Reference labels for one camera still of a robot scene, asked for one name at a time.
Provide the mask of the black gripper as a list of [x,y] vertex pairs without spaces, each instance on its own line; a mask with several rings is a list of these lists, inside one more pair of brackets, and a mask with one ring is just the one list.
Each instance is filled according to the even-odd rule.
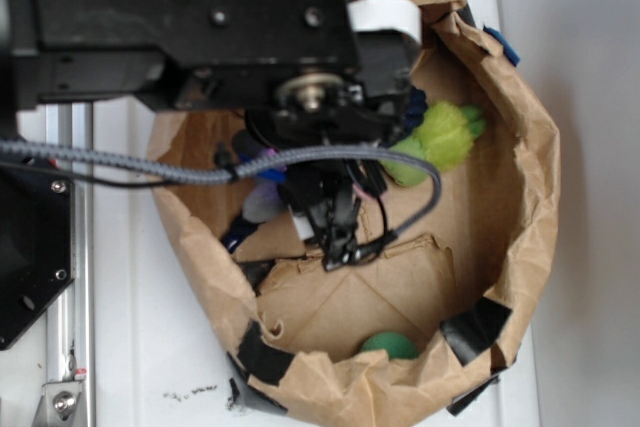
[[[327,271],[369,264],[386,245],[388,217],[382,202],[387,191],[382,168],[371,160],[311,161],[289,165],[279,193],[309,222],[311,241],[323,252]],[[365,199],[375,201],[382,216],[381,237],[357,240],[358,215]]]

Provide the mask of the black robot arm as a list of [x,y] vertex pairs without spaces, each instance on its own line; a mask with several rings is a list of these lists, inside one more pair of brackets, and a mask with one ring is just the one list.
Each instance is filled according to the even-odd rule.
[[[421,13],[409,0],[1,0],[1,253],[13,267],[70,253],[74,174],[56,162],[150,176],[151,187],[231,184],[288,168],[280,182],[307,214],[328,270],[377,258],[399,236],[355,238],[362,184],[388,158],[410,102]],[[188,171],[30,143],[20,111],[133,97],[156,112],[242,108],[272,161]]]

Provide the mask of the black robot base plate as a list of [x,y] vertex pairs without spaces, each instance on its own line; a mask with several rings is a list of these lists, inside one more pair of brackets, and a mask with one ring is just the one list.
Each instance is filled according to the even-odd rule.
[[71,284],[74,184],[48,161],[1,158],[1,349]]

